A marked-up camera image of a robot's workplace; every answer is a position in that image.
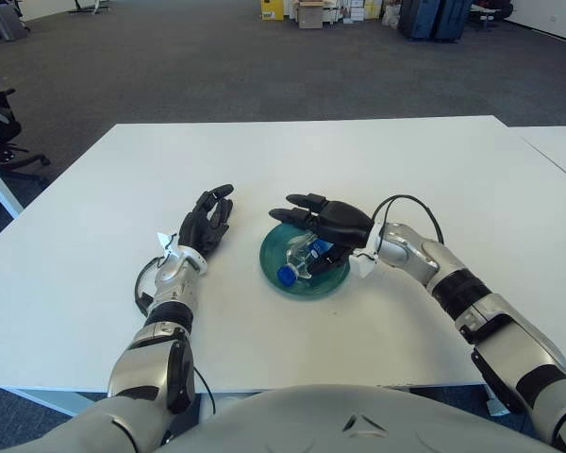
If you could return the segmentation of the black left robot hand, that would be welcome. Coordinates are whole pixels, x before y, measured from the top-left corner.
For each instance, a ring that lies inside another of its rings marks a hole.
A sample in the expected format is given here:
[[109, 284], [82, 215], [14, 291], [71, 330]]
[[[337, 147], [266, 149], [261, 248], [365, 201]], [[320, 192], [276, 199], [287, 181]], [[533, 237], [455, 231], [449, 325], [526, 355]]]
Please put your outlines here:
[[233, 201], [228, 196], [233, 191], [232, 184], [225, 184], [203, 192], [183, 220], [178, 232], [178, 244], [194, 249], [207, 259], [229, 228]]

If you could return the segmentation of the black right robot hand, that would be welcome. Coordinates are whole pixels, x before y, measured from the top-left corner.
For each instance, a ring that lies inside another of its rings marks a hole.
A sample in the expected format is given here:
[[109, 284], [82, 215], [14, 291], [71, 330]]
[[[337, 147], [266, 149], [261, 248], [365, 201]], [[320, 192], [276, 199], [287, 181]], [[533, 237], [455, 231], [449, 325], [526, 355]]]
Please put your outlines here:
[[312, 264], [312, 276], [324, 274], [348, 263], [355, 249], [363, 248], [375, 221], [362, 210], [341, 201], [327, 200], [324, 196], [290, 194], [286, 199], [292, 209], [272, 209], [269, 215], [283, 224], [310, 231], [332, 246]]

